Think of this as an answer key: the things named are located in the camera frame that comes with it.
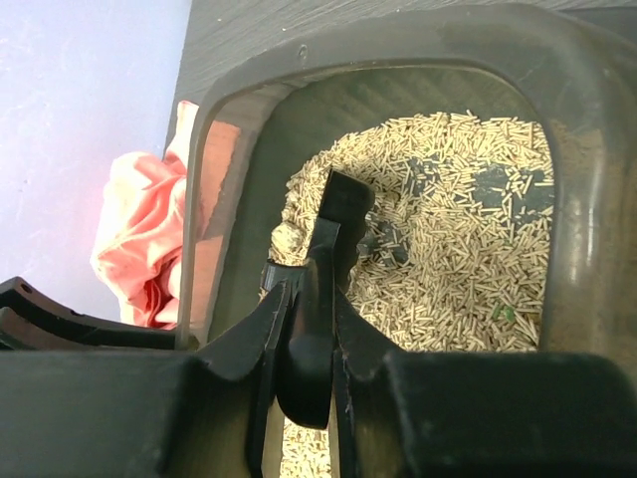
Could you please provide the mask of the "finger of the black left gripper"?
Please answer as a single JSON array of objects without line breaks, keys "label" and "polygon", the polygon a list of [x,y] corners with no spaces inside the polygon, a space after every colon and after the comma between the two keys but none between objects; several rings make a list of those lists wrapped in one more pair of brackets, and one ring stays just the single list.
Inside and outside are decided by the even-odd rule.
[{"label": "finger of the black left gripper", "polygon": [[1,348],[173,350],[175,334],[78,314],[15,277],[1,284]]}]

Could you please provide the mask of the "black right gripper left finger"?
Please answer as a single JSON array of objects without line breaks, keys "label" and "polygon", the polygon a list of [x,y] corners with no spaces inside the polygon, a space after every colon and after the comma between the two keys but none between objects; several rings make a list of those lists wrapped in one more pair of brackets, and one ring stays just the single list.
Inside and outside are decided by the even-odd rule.
[{"label": "black right gripper left finger", "polygon": [[277,286],[196,352],[3,350],[5,477],[276,477]]}]

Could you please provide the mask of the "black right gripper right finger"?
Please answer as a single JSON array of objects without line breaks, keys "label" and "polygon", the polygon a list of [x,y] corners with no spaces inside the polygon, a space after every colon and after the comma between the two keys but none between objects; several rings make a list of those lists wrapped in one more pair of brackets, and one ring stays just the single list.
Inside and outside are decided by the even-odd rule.
[{"label": "black right gripper right finger", "polygon": [[612,361],[408,352],[335,297],[337,477],[632,477],[636,393]]}]

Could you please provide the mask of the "black slotted litter scoop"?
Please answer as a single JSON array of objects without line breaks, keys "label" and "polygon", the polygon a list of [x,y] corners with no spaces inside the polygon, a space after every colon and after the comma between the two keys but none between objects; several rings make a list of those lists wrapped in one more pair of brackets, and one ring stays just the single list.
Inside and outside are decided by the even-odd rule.
[{"label": "black slotted litter scoop", "polygon": [[278,371],[277,396],[285,416],[297,425],[324,429],[329,418],[335,306],[349,287],[366,232],[365,216],[374,193],[364,182],[332,169],[320,198],[313,233],[301,266],[266,263],[261,286],[292,286]]}]

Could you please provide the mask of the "beige litter clump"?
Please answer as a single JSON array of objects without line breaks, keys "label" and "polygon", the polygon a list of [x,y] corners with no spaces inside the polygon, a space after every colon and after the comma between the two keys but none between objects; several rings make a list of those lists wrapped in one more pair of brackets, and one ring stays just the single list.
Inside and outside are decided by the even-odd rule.
[{"label": "beige litter clump", "polygon": [[272,231],[271,259],[285,265],[297,265],[305,257],[305,251],[305,233],[295,224],[284,221]]}]

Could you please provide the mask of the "grey plastic litter box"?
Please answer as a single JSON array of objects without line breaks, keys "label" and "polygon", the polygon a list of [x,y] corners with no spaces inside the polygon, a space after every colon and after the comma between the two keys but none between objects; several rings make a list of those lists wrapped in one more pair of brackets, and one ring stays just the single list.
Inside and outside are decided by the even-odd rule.
[{"label": "grey plastic litter box", "polygon": [[455,5],[328,27],[272,46],[216,79],[190,143],[187,204],[200,192],[216,120],[247,158],[292,91],[390,67],[475,70],[539,116],[556,170],[548,267],[548,350],[636,360],[636,47],[610,30],[528,4]]}]

